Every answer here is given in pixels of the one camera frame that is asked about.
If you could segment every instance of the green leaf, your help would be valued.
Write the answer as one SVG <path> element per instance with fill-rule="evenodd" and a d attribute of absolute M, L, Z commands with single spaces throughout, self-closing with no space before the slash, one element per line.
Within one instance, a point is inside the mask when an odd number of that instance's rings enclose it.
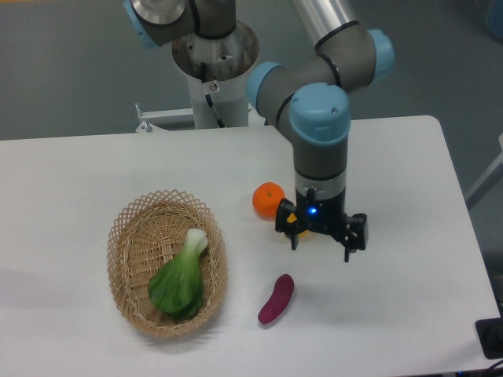
<path fill-rule="evenodd" d="M 204 282 L 202 276 L 200 277 L 199 290 L 196 293 L 196 297 L 192 300 L 185 308 L 183 308 L 178 313 L 168 313 L 170 317 L 174 320 L 188 320 L 196 316 L 201 306 L 204 303 Z"/>
<path fill-rule="evenodd" d="M 207 237 L 203 230 L 190 229 L 187 232 L 182 250 L 149 281 L 149 298 L 154 307 L 165 313 L 183 311 L 184 316 L 194 310 L 195 304 L 191 310 L 187 308 L 202 299 L 199 257 L 206 246 Z"/>

